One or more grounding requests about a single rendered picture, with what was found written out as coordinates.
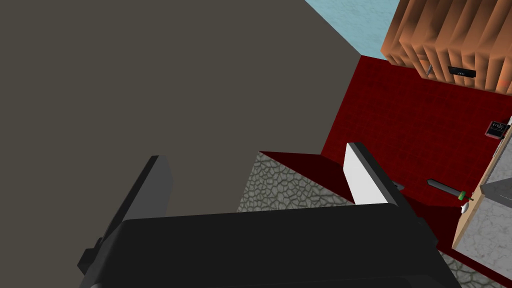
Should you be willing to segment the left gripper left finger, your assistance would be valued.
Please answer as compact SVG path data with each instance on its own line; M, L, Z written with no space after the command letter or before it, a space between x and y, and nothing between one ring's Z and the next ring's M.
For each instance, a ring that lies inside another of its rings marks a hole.
M124 221L165 217L173 186L167 157L153 155L129 190L108 225L103 239Z

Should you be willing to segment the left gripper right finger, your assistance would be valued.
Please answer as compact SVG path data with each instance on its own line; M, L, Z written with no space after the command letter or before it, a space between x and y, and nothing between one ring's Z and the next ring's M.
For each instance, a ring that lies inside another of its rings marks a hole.
M404 197L361 142L346 144L343 173L356 205L404 206Z

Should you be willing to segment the grey knife with green band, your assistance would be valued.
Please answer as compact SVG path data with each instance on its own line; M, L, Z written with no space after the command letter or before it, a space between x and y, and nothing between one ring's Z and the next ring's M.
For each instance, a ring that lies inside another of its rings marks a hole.
M454 189L454 188L452 188L448 185L445 185L439 181L436 181L432 178L428 179L426 182L431 187L434 187L436 189L439 189L439 190L444 191L450 195L455 196L459 201L464 201L464 200L473 201L474 200L473 198L469 197L465 191L460 191L460 190Z

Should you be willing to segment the black and red box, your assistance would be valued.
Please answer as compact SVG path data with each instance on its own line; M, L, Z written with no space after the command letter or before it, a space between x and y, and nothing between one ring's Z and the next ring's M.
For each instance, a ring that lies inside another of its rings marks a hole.
M484 135L489 138L502 140L509 128L509 124L491 121Z

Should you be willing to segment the brown wooden cupboard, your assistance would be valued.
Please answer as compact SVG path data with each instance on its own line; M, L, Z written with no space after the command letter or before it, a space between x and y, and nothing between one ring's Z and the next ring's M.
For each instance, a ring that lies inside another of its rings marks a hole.
M512 0L399 0L381 53L423 79L512 96Z

